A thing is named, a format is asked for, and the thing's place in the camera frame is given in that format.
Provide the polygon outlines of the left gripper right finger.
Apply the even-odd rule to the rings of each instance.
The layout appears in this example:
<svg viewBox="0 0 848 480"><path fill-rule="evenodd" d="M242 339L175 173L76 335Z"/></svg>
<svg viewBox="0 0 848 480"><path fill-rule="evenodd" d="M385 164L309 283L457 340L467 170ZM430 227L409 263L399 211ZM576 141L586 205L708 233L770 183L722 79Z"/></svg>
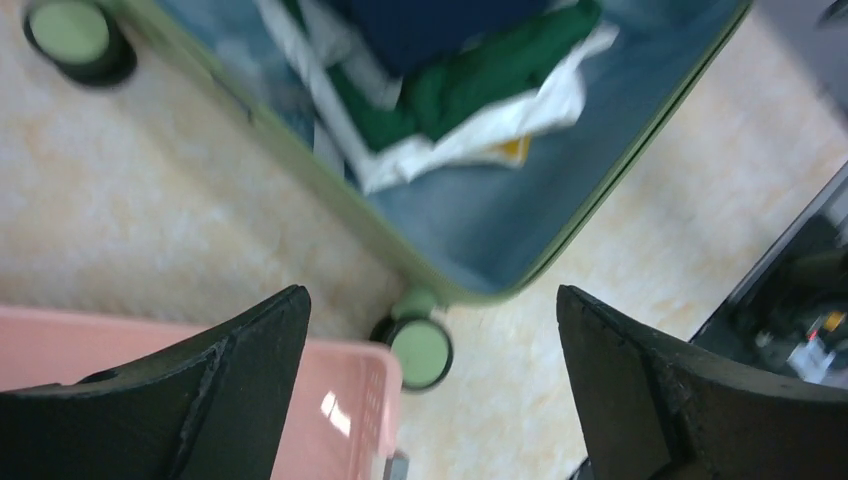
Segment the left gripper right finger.
<svg viewBox="0 0 848 480"><path fill-rule="evenodd" d="M847 393L721 357L575 286L557 320L582 479L843 479Z"/></svg>

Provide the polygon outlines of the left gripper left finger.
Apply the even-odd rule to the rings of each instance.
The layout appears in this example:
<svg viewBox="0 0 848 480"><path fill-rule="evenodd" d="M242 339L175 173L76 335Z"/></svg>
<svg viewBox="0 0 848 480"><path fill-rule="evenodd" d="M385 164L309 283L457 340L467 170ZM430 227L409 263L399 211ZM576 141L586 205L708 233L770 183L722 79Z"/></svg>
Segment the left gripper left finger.
<svg viewBox="0 0 848 480"><path fill-rule="evenodd" d="M5 479L268 479L311 298L289 286L185 340L73 383L1 394Z"/></svg>

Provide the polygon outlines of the yellow patterned garment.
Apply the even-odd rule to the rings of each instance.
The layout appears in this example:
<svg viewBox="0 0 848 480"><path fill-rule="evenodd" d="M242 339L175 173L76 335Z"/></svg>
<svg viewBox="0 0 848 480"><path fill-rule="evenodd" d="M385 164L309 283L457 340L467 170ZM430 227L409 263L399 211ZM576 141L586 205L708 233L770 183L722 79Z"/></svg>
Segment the yellow patterned garment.
<svg viewBox="0 0 848 480"><path fill-rule="evenodd" d="M519 168L526 162L532 136L524 136L515 140L491 147L488 152L496 162L510 168Z"/></svg>

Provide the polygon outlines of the pink plastic basket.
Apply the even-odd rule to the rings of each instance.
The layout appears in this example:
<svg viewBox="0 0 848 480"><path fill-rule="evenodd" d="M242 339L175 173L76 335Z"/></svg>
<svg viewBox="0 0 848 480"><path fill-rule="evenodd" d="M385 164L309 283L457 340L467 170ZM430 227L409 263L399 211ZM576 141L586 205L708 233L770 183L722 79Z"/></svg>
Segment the pink plastic basket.
<svg viewBox="0 0 848 480"><path fill-rule="evenodd" d="M74 383L201 330L4 306L1 387ZM273 478L386 478L387 466L396 457L401 379L398 360L381 344L307 340Z"/></svg>

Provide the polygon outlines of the white folded garment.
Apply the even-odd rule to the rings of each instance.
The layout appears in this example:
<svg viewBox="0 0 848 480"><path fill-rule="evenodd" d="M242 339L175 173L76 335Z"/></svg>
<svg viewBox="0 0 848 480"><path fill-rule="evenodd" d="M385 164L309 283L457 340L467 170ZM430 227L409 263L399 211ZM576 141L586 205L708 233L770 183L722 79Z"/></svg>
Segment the white folded garment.
<svg viewBox="0 0 848 480"><path fill-rule="evenodd" d="M373 151L355 132L352 120L343 112L340 98L326 72L330 66L339 66L352 79L357 68L354 54L348 52L342 61L329 65L315 50L315 39L308 31L311 25L334 25L328 9L314 1L297 1L293 5L260 1L257 9L272 41L300 76L312 97L319 119L349 161L359 185L367 194L408 183L445 166L503 165L488 152L491 147L520 137L533 137L573 126L586 103L580 64L609 49L618 35L616 26L600 22L555 66L539 88L483 107L438 141L415 134L381 151ZM358 81L352 80L355 87L363 92ZM364 94L371 103L369 95Z"/></svg>

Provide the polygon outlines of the navy blue garment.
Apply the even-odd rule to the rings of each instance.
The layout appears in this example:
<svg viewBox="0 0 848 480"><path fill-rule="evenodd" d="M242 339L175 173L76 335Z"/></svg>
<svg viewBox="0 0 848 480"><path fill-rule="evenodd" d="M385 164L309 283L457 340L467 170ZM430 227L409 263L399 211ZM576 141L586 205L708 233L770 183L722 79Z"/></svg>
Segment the navy blue garment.
<svg viewBox="0 0 848 480"><path fill-rule="evenodd" d="M484 35L540 16L548 1L339 0L327 3L350 22L394 76L414 73Z"/></svg>

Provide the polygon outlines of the green folded garment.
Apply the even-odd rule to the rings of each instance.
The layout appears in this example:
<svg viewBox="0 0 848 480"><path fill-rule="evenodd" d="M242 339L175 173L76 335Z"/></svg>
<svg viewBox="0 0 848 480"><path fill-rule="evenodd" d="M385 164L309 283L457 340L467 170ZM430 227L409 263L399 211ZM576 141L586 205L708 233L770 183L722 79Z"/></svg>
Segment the green folded garment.
<svg viewBox="0 0 848 480"><path fill-rule="evenodd" d="M602 5L576 1L499 33L470 41L420 70L394 76L400 95L394 107L370 103L339 66L326 72L342 110L373 151L415 134L438 141L494 102L539 88L555 66L599 25Z"/></svg>

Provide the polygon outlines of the green hard-shell suitcase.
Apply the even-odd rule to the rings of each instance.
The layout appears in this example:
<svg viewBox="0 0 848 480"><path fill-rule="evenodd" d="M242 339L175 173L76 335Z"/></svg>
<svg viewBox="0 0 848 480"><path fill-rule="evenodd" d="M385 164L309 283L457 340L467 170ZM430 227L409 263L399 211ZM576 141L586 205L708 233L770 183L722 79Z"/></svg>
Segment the green hard-shell suitcase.
<svg viewBox="0 0 848 480"><path fill-rule="evenodd" d="M450 165L367 194L261 19L260 1L33 1L27 41L68 79L112 86L137 64L124 27L225 102L410 281L390 321L500 300L540 276L662 129L750 9L747 1L598 1L613 45L584 60L571 127L533 136L523 166ZM355 57L373 105L400 95L358 31L311 25L329 65Z"/></svg>

